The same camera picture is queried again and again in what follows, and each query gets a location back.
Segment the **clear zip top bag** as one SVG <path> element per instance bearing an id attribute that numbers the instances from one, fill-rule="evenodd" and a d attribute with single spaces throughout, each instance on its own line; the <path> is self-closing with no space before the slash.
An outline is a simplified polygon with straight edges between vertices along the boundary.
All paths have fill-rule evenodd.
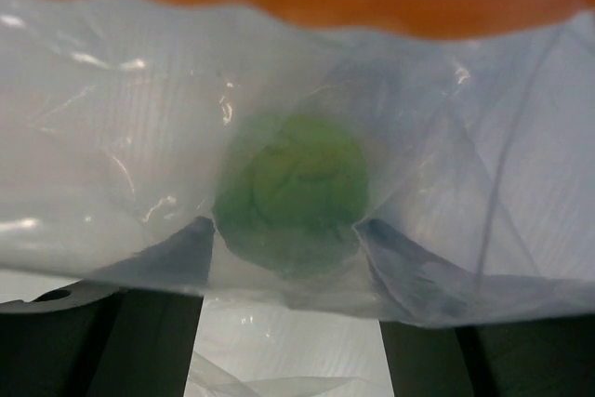
<path id="1" fill-rule="evenodd" d="M 396 394 L 594 392 L 594 0 L 1 0 L 5 396 L 310 396 L 207 294 L 378 321 Z"/>

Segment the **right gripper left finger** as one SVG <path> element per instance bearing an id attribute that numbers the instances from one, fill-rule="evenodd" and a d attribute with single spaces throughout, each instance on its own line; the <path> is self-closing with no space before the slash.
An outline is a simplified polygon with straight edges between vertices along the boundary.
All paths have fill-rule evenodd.
<path id="1" fill-rule="evenodd" d="M 127 288 L 99 302 L 68 396 L 181 396 L 203 298 Z"/>

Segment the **green fake lime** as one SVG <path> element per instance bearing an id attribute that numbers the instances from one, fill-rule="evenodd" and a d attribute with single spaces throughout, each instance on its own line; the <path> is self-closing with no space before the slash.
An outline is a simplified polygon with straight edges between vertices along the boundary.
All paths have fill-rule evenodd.
<path id="1" fill-rule="evenodd" d="M 359 250 L 369 175 L 360 141 L 309 114 L 262 113 L 238 125 L 212 213 L 238 258 L 287 277 L 324 274 Z"/>

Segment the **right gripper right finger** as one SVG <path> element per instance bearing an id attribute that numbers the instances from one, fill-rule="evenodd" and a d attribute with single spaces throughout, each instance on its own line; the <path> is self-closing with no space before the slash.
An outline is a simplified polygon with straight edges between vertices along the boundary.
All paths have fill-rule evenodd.
<path id="1" fill-rule="evenodd" d="M 379 218 L 357 226 L 366 245 L 380 332 L 397 396 L 490 396 L 490 372 L 478 330 L 456 327 L 465 304 L 423 270 L 459 268 Z"/>

